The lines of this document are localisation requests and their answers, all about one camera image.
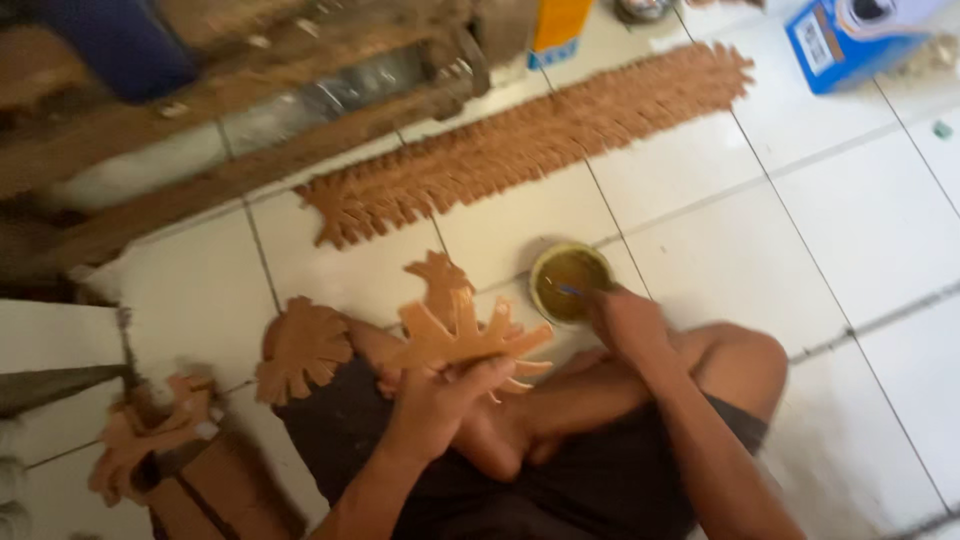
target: white tile floor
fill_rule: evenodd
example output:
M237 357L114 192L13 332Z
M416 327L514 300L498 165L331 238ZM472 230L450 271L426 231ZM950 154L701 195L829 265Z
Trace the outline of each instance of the white tile floor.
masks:
M517 300L519 320L536 324L524 272L544 245L572 238L600 247L619 279L649 291L680 327L729 319L783 343L796 365L761 460L811 538L875 538L945 514L960 504L960 135L942 140L931 130L938 119L960 130L960 81L955 73L879 77L813 96L781 27L799 2L771 1L766 13L680 6L659 25L634 28L595 2L574 60L496 88L464 116L410 126L138 242L113 272L133 311L141 371L155 379L197 361L222 389L237 388L253 375L275 301L298 294L392 325L396 308L423 290L401 267L428 249L446 249L467 270L482 310L505 295ZM756 61L756 85L732 113L344 252L313 247L321 218L287 190L310 172L690 36L736 45ZM563 328L539 355L563 359L594 344L588 332ZM291 499L319 519L325 506L312 478L251 393L229 393L228 408L264 446Z

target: blue box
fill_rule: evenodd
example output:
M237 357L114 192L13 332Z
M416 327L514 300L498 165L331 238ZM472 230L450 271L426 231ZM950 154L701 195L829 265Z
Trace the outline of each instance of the blue box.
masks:
M527 53L527 67L529 69L540 69L567 60L577 54L578 48L580 48L580 37L574 36L556 47L550 47L539 52L529 51Z
M860 85L895 67L930 37L925 29L948 0L812 0L786 23L810 89Z

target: clay strip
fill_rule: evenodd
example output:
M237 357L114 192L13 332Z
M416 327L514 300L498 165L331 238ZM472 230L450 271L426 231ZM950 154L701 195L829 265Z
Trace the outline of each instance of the clay strip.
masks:
M295 188L324 215L316 245L338 249L469 205L511 186L746 95L752 61L696 43L634 62L463 128L317 177Z

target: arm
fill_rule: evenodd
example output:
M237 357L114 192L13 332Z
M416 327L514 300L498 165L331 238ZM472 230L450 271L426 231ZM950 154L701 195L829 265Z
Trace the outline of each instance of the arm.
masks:
M711 540L803 539L753 459L669 344L659 307L621 289L599 299L598 333L657 401L687 496Z
M450 446L473 403L486 399L515 366L508 358L485 360L453 381L427 368L406 370L390 425L310 540L390 538L420 474Z

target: small bowl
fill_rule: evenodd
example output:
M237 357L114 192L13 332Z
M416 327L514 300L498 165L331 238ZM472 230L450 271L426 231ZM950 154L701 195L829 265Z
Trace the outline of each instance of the small bowl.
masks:
M609 289L614 283L613 270L600 252L586 244L565 242L550 247L537 258L530 272L530 296L540 314L551 323L576 325L588 320L585 307L581 307L585 299L561 290L559 285L586 294L590 289Z

